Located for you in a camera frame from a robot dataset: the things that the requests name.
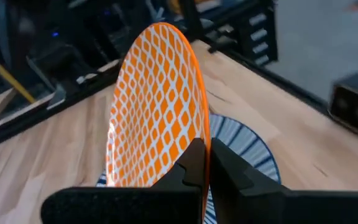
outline orange plate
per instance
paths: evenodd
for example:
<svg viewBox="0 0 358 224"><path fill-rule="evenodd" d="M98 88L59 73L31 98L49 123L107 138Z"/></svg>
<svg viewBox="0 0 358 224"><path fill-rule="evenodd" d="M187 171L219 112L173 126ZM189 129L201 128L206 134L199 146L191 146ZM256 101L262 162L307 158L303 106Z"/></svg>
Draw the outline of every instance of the orange plate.
<svg viewBox="0 0 358 224"><path fill-rule="evenodd" d="M164 22L146 28L125 56L114 91L107 185L152 186L194 138L204 139L209 158L208 114L198 61L185 36Z"/></svg>

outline blue and white plate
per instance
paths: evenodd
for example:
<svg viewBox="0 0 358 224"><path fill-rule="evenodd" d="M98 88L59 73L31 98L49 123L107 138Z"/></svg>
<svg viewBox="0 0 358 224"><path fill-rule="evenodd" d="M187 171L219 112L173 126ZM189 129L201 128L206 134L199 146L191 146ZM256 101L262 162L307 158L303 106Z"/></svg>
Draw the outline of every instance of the blue and white plate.
<svg viewBox="0 0 358 224"><path fill-rule="evenodd" d="M211 129L212 138L218 138L225 145L229 146L237 155L241 156L257 170L261 171L261 173L281 184L280 173L278 172L278 167L273 154L253 130L234 119L218 114L209 115L209 127ZM100 176L96 186L106 186L105 172ZM208 191L204 223L216 223L211 190Z"/></svg>

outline floor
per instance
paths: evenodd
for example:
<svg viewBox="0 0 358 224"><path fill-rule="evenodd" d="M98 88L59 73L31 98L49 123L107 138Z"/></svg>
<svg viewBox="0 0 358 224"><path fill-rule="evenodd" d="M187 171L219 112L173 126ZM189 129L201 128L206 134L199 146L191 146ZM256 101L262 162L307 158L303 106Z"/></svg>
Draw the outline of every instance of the floor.
<svg viewBox="0 0 358 224"><path fill-rule="evenodd" d="M195 42L210 109L252 128L292 189L358 190L358 136L227 58ZM114 87L0 144L0 223L40 223L56 190L95 185L104 169Z"/></svg>
<svg viewBox="0 0 358 224"><path fill-rule="evenodd" d="M333 81L358 71L355 0L286 0L277 5L279 62L267 68L327 100Z"/></svg>

